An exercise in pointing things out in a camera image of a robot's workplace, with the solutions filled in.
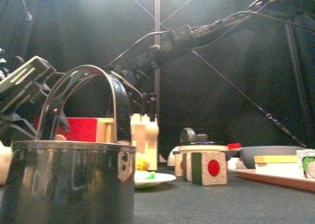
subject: gray table surface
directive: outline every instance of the gray table surface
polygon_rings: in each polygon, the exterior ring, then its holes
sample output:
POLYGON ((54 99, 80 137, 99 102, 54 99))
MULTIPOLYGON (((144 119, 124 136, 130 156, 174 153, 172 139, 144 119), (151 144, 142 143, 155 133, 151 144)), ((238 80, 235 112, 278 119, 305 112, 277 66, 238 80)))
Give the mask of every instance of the gray table surface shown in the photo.
MULTIPOLYGON (((172 173, 166 168, 159 172, 172 173)), ((135 190, 135 224, 315 223, 315 194, 259 183, 229 172, 229 184, 202 186, 178 178, 135 190)))

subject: white plate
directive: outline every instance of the white plate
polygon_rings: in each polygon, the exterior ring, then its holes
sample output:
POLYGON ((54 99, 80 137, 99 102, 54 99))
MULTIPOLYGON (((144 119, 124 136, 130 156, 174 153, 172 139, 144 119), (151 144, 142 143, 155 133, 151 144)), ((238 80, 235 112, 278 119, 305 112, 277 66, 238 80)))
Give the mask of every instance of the white plate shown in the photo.
POLYGON ((135 188, 148 188, 160 183, 174 181, 176 179, 175 175, 164 174, 164 173, 155 173, 154 179, 136 179, 134 181, 135 188))

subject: wooden board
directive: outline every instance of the wooden board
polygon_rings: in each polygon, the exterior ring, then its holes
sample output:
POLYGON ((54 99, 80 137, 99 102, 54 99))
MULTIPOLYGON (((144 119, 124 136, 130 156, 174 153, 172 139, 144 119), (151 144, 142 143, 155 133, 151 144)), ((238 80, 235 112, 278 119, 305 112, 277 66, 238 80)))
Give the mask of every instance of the wooden board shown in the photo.
POLYGON ((255 170, 235 170, 235 171, 239 173, 239 176, 242 178, 315 192, 315 179, 289 178, 274 175, 265 175, 265 174, 258 174, 255 170))

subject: yellow block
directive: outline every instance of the yellow block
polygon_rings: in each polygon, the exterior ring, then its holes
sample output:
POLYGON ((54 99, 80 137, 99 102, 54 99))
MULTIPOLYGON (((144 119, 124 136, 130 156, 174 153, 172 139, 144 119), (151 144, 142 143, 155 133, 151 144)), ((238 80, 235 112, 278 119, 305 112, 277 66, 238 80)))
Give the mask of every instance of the yellow block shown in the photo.
POLYGON ((289 163, 298 162, 297 155, 269 155, 269 156, 255 156, 255 163, 289 163))

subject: cube with red circle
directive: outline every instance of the cube with red circle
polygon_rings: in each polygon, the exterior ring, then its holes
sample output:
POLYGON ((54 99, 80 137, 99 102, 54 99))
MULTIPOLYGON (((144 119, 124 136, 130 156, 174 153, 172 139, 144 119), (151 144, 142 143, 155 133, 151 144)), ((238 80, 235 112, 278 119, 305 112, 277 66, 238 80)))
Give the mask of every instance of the cube with red circle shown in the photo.
POLYGON ((227 160, 220 151, 191 154, 192 183, 200 185, 227 184, 227 160))

